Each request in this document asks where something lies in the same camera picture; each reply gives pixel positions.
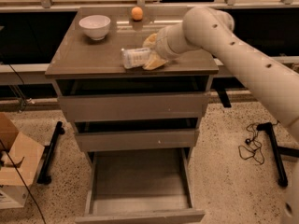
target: black metal stand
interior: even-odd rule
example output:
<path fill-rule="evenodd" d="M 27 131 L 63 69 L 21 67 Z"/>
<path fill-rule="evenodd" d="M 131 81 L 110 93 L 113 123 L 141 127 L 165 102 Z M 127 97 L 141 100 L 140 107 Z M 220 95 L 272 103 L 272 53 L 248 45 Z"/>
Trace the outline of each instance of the black metal stand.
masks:
<path fill-rule="evenodd" d="M 40 174 L 37 179 L 37 183 L 39 183 L 39 184 L 47 185 L 51 182 L 51 177 L 50 177 L 50 175 L 47 175 L 47 172 L 48 172 L 48 169 L 50 166 L 50 161 L 53 156 L 53 152 L 54 152 L 59 134 L 64 134 L 63 123 L 60 121 L 58 121 L 56 124 L 54 134 L 50 140 L 50 145 L 48 147 L 45 147 L 44 154 L 46 154 L 46 158 L 44 160 L 43 166 L 41 168 Z"/>
<path fill-rule="evenodd" d="M 294 148 L 289 148 L 289 147 L 280 147 L 278 145 L 277 139 L 275 137 L 273 125 L 270 122 L 259 124 L 257 126 L 257 130 L 265 131 L 268 134 L 270 141 L 271 141 L 271 146 L 273 149 L 275 162 L 276 162 L 277 168 L 278 168 L 278 174 L 279 174 L 278 184 L 281 187 L 287 187 L 288 186 L 288 177 L 284 170 L 284 166 L 283 166 L 280 155 L 288 155 L 288 156 L 293 156 L 293 157 L 299 158 L 299 150 L 294 149 Z"/>

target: drawer front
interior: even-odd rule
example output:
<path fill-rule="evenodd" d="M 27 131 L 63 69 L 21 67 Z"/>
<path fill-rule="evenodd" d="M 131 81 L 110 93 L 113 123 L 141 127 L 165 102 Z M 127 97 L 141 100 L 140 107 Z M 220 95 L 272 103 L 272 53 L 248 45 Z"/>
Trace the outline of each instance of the drawer front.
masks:
<path fill-rule="evenodd" d="M 95 155 L 85 217 L 76 223 L 198 223 L 181 148 Z"/>
<path fill-rule="evenodd" d="M 118 133 L 77 133 L 78 146 L 83 152 L 107 150 L 194 147 L 198 130 L 144 131 Z"/>
<path fill-rule="evenodd" d="M 71 122 L 202 117 L 207 101 L 207 93 L 59 98 Z"/>

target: speckled floor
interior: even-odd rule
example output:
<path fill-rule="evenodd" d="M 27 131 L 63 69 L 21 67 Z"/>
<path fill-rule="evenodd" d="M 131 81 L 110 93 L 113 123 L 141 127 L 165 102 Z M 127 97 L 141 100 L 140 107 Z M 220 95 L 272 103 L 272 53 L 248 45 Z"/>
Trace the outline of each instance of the speckled floor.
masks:
<path fill-rule="evenodd" d="M 264 133 L 264 164 L 239 157 L 238 146 L 251 133 L 246 127 L 254 122 L 275 119 L 262 105 L 250 99 L 232 99 L 232 108 L 223 108 L 217 98 L 211 100 L 201 124 L 201 134 L 190 160 L 190 176 L 195 205 L 204 209 L 202 224 L 280 223 L 286 190 L 279 187 L 278 172 L 270 143 Z M 35 110 L 28 107 L 18 113 L 0 106 L 20 131 L 40 144 L 47 144 L 58 120 L 64 123 L 65 135 L 59 139 L 50 168 L 52 182 L 31 187 L 47 223 L 74 223 L 84 213 L 91 169 L 78 150 L 73 131 L 56 109 Z M 298 147 L 279 125 L 275 127 L 280 145 Z M 289 180 L 295 160 L 283 157 Z M 31 198 L 24 208 L 0 210 L 0 223 L 42 223 Z"/>

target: cabinet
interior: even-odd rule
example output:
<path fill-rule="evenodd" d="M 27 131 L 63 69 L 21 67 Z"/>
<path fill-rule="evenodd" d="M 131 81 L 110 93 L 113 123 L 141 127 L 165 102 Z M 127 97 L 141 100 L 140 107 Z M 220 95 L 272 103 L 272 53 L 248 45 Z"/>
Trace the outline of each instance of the cabinet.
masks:
<path fill-rule="evenodd" d="M 153 71 L 125 70 L 121 61 L 122 48 L 140 48 L 186 11 L 168 9 L 149 8 L 136 30 L 131 7 L 81 8 L 46 72 L 93 170 L 77 223 L 179 224 L 204 215 L 193 205 L 187 163 L 217 65 L 203 50 Z M 112 21 L 100 42 L 78 28 L 91 14 Z"/>

